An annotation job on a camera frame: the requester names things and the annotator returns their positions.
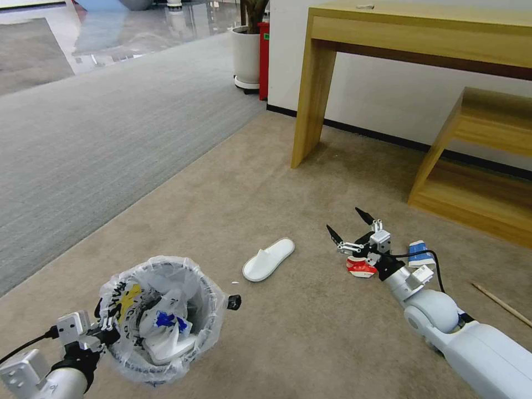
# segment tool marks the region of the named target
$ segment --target plant pot base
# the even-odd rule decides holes
[[[244,90],[258,90],[259,84],[258,83],[244,83],[238,80],[238,76],[234,77],[234,84],[236,87],[240,87]]]

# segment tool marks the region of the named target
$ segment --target plastic bag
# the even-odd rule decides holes
[[[187,300],[187,319],[197,334],[194,349],[170,363],[154,365],[142,345],[139,322],[171,289]],[[120,372],[129,380],[160,385],[183,378],[190,363],[218,341],[227,295],[189,258],[158,256],[114,275],[100,289],[100,317],[115,314],[120,340],[109,346]]]

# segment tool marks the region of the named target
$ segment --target black baseboard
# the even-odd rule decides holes
[[[57,6],[64,6],[64,5],[66,5],[66,2],[64,1],[51,2],[51,3],[46,3],[46,4],[25,4],[23,6],[0,7],[0,12],[12,11],[12,10],[18,10],[18,9],[24,9],[24,8],[48,8],[48,7],[57,7]]]
[[[279,114],[288,115],[288,116],[297,116],[297,111],[278,107],[275,105],[266,104],[266,109],[268,111],[277,112]],[[418,141],[403,139],[401,137],[396,136],[390,136],[384,133],[379,133],[373,130],[364,129],[362,127],[356,127],[353,125],[344,124],[341,122],[333,121],[330,119],[325,119],[323,121],[323,124],[326,126],[334,127],[336,129],[345,130],[351,133],[360,134],[362,136],[371,137],[372,139],[386,141],[392,144],[396,144],[402,147],[427,152],[431,147],[428,144],[420,143]],[[469,165],[475,165],[484,169],[489,169],[495,172],[504,173],[506,175],[511,175],[519,178],[523,178],[526,180],[532,181],[532,171],[521,169],[515,166],[505,165],[504,163],[494,162],[494,161],[488,161],[482,158],[478,158],[472,155],[462,154],[461,152],[451,151],[451,150],[444,150],[443,157],[458,161],[467,163]]]

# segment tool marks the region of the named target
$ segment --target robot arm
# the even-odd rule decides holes
[[[105,347],[120,338],[112,319],[90,324],[86,311],[59,318],[55,329],[64,357],[51,368],[37,349],[13,356],[0,367],[2,380],[18,399],[82,399]]]
[[[379,279],[404,308],[410,328],[439,350],[481,397],[532,398],[532,354],[496,328],[474,320],[445,292],[425,289],[433,271],[421,266],[411,273],[398,260],[402,255],[390,254],[391,235],[382,222],[370,221],[369,214],[357,211],[372,231],[353,247],[328,226],[337,250],[365,257],[378,270]]]

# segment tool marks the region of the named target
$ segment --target disposable slipper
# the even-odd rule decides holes
[[[289,238],[281,238],[266,249],[260,249],[257,255],[248,260],[242,268],[242,274],[252,282],[259,282],[269,277],[295,248]]]

